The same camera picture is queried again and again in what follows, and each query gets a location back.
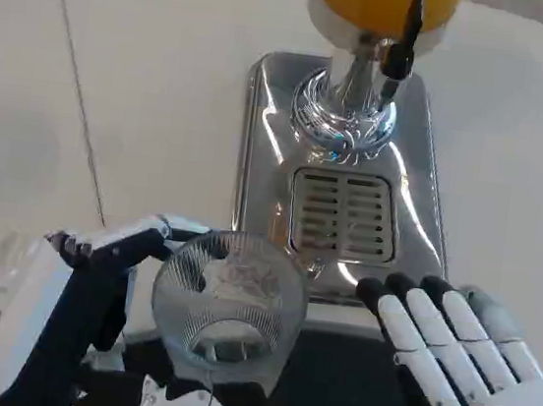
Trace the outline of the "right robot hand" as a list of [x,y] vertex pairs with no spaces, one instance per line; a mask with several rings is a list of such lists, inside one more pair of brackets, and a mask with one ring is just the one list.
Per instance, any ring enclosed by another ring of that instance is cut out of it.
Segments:
[[363,278],[356,296],[376,317],[408,406],[543,406],[543,371],[513,317],[476,286]]

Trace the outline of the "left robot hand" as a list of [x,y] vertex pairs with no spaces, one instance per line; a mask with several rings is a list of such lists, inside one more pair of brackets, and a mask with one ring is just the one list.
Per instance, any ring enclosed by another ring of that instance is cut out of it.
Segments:
[[153,373],[115,358],[94,367],[89,350],[121,340],[134,273],[166,261],[207,227],[174,215],[148,217],[98,237],[68,230],[0,252],[0,406],[265,406],[254,382],[204,386],[172,374],[163,344]]

